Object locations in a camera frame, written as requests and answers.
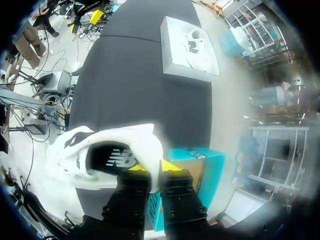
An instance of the black table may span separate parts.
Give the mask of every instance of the black table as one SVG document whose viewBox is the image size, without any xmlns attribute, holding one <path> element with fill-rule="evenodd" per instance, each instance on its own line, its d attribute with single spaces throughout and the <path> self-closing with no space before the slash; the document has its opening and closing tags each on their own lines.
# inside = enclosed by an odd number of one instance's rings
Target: black table
<svg viewBox="0 0 320 240">
<path fill-rule="evenodd" d="M 211 84 L 163 74 L 160 25 L 165 16 L 201 26 L 190 0 L 128 0 L 111 16 L 75 87 L 71 129 L 154 123 L 164 155 L 169 148 L 209 147 Z M 99 219 L 111 193 L 77 189 L 85 214 Z"/>
</svg>

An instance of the black bolt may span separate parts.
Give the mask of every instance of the black bolt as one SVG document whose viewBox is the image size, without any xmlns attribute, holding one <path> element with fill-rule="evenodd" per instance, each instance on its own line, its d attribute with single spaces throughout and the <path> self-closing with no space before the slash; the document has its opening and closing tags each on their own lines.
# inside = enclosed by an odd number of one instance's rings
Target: black bolt
<svg viewBox="0 0 320 240">
<path fill-rule="evenodd" d="M 170 212 L 170 218 L 175 218 L 177 217 L 177 213 L 175 211 Z"/>
<path fill-rule="evenodd" d="M 205 206 L 201 206 L 198 208 L 198 212 L 201 214 L 205 214 L 207 212 L 207 208 Z"/>
</svg>

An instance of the floor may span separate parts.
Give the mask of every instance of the floor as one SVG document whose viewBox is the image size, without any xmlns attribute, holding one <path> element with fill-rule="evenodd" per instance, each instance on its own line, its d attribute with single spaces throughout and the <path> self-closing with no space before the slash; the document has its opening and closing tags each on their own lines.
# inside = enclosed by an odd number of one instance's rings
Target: floor
<svg viewBox="0 0 320 240">
<path fill-rule="evenodd" d="M 221 183 L 208 210 L 208 218 L 216 216 L 227 207 L 235 187 L 231 180 L 235 169 L 235 154 L 238 150 L 238 142 L 243 130 L 249 122 L 244 115 L 252 114 L 248 96 L 253 89 L 263 85 L 262 77 L 252 76 L 245 67 L 234 58 L 224 55 L 218 39 L 227 29 L 227 24 L 222 19 L 215 18 L 214 13 L 202 5 L 194 4 L 198 18 L 203 29 L 207 30 L 220 68 L 220 77 L 212 83 L 212 129 L 210 147 L 214 150 L 227 153 Z M 50 22 L 60 36 L 52 38 L 48 36 L 49 56 L 43 68 L 46 71 L 66 70 L 75 71 L 82 66 L 85 58 L 93 45 L 93 42 L 84 37 L 73 41 L 74 35 L 67 27 L 64 20 L 58 29 L 62 16 L 54 16 Z M 46 56 L 41 58 L 41 64 L 45 62 Z M 34 70 L 24 61 L 23 66 L 26 73 L 35 74 Z M 33 92 L 28 84 L 15 87 L 15 92 L 32 96 Z M 18 123 L 11 118 L 11 127 Z M 47 159 L 48 143 L 34 143 L 34 160 L 29 182 L 30 190 L 34 192 L 43 207 L 59 219 L 64 219 L 65 211 L 70 213 L 70 218 L 77 222 L 81 221 L 84 212 L 80 205 L 76 190 L 68 182 L 59 176 L 52 176 L 51 165 Z M 10 133 L 9 155 L 1 154 L 3 165 L 18 179 L 20 175 L 27 178 L 32 164 L 32 143 L 30 138 L 21 132 Z"/>
</svg>

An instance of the blue bin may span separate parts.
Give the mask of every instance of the blue bin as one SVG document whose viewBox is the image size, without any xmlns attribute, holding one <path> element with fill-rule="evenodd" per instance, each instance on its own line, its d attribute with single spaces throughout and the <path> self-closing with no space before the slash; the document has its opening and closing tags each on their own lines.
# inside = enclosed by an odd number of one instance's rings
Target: blue bin
<svg viewBox="0 0 320 240">
<path fill-rule="evenodd" d="M 244 48 L 238 44 L 230 29 L 220 37 L 219 44 L 224 54 L 229 57 L 242 57 L 242 53 L 245 51 Z"/>
</svg>

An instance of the white sneaker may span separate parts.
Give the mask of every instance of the white sneaker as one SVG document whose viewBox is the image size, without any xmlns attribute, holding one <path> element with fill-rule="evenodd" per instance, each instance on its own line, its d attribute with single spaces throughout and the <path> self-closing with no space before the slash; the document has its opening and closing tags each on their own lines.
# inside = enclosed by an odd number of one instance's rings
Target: white sneaker
<svg viewBox="0 0 320 240">
<path fill-rule="evenodd" d="M 49 147 L 49 161 L 59 166 L 70 184 L 91 190 L 115 188 L 116 175 L 140 163 L 151 175 L 154 193 L 158 190 L 163 147 L 153 130 L 153 124 L 99 132 L 80 126 L 55 140 Z"/>
</svg>

